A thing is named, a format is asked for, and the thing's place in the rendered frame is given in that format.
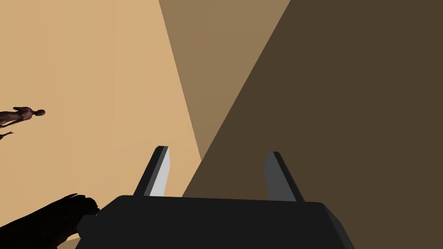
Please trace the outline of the brown human figure statue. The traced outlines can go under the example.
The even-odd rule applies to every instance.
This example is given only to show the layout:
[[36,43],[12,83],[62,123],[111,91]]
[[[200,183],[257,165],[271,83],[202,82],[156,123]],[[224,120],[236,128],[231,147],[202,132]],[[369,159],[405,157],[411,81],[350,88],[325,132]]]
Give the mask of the brown human figure statue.
[[13,107],[14,112],[0,112],[0,129],[32,119],[33,116],[43,116],[46,112],[43,109],[37,111],[29,107]]

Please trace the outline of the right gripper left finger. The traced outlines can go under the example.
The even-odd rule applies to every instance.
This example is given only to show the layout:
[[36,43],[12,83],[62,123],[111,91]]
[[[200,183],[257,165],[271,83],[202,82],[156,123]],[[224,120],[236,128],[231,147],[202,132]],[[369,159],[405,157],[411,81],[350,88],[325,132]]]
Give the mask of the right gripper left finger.
[[163,197],[170,171],[170,150],[168,146],[155,148],[149,163],[137,184],[134,196]]

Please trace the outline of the dark brown rough-edged object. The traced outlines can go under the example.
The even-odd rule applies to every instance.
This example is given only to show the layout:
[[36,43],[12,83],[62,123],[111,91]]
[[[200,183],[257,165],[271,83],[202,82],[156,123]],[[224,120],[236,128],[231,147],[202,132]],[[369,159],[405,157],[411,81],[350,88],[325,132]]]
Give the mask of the dark brown rough-edged object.
[[84,215],[96,215],[97,203],[77,193],[0,227],[0,249],[58,249],[77,233]]

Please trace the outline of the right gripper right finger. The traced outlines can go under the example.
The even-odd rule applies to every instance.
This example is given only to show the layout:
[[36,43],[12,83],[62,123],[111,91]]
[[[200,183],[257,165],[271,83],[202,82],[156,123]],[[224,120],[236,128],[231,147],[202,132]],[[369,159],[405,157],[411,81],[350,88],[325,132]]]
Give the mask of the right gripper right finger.
[[305,201],[279,152],[271,151],[267,154],[264,175],[271,201]]

